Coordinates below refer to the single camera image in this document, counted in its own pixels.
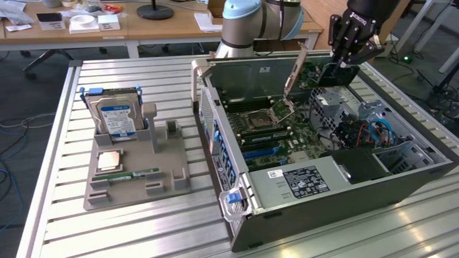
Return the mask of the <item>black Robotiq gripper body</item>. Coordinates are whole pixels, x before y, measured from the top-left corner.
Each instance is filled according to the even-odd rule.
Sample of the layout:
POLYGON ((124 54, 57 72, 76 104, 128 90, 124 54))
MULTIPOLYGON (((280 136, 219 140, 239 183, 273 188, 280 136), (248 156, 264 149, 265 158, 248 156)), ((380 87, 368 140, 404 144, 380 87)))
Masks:
POLYGON ((399 0, 350 0, 343 18, 356 20, 363 26, 371 25, 379 34, 398 4, 399 0))

